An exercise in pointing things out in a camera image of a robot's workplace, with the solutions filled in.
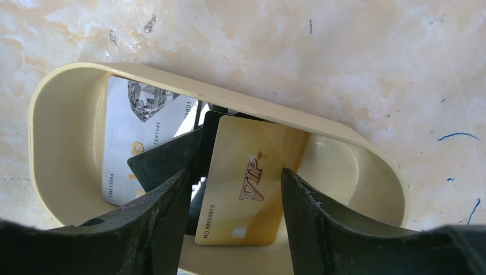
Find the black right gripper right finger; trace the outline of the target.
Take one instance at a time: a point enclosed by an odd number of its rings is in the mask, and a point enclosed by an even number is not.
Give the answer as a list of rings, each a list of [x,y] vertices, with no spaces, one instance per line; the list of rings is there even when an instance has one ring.
[[[485,226],[413,231],[360,214],[290,169],[281,193],[295,274],[484,274]]]

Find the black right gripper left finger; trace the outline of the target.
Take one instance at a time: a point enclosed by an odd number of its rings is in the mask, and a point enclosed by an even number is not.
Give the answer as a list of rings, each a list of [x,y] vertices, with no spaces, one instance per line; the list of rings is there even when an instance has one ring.
[[[191,199],[180,170],[147,194],[79,226],[1,221],[2,274],[176,274]]]

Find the beige oval tray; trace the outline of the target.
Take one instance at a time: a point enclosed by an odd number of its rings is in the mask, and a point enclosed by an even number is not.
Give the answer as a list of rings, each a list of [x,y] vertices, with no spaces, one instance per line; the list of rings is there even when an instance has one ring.
[[[75,63],[48,74],[34,92],[29,110],[29,162],[33,184],[51,214],[63,225],[77,225],[113,210],[101,199],[105,94],[108,76],[120,76],[160,88],[174,88],[236,107],[236,111],[311,130],[309,157],[298,174],[310,184],[348,204],[353,210],[394,226],[406,220],[403,180],[395,164],[385,160],[351,128],[268,101],[177,76],[140,64]],[[285,226],[269,248],[197,246],[185,237],[180,265],[196,274],[293,274]],[[399,274],[405,270],[404,248],[382,245],[371,237],[353,242],[335,256],[341,274]],[[351,253],[363,266],[351,267]]]

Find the gold VIP card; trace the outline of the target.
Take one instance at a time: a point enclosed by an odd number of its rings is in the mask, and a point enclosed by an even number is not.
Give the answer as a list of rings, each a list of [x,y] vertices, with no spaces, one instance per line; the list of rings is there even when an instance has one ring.
[[[281,173],[299,168],[309,137],[282,124],[221,117],[195,243],[273,244],[283,217]]]

